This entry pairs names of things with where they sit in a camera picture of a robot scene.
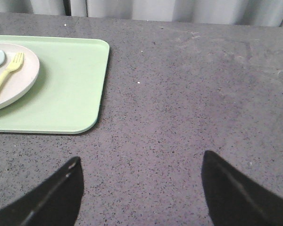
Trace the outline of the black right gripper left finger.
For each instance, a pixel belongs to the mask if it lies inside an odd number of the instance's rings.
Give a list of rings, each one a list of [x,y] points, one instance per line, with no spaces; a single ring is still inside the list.
[[[0,209],[0,226],[73,226],[83,191],[81,159],[76,156],[38,187]]]

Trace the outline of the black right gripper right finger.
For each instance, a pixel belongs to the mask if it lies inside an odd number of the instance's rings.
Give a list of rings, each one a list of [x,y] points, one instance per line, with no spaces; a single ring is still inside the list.
[[[283,226],[283,198],[211,150],[204,152],[201,179],[213,225]]]

